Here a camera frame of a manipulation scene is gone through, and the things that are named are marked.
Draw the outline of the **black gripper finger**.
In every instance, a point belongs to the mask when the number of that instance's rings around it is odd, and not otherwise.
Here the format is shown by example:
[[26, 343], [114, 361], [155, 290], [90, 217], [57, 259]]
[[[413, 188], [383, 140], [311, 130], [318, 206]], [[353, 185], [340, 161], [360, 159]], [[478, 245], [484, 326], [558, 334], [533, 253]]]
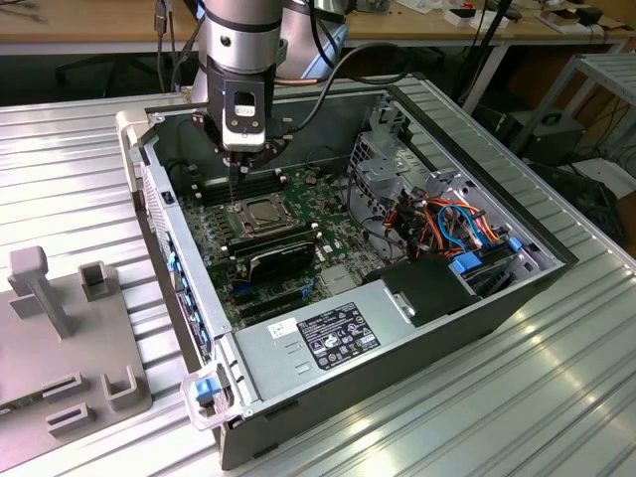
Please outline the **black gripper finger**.
[[191, 120], [195, 128], [207, 139], [213, 152], [223, 159], [223, 163], [228, 168], [230, 178], [239, 177], [239, 164], [235, 152], [229, 151], [223, 145], [220, 130], [212, 118], [202, 111], [195, 111], [191, 114]]
[[260, 151], [248, 153], [246, 158], [241, 160], [241, 175], [245, 177], [252, 169], [259, 169], [276, 159], [285, 151], [292, 139], [292, 134], [267, 139]]

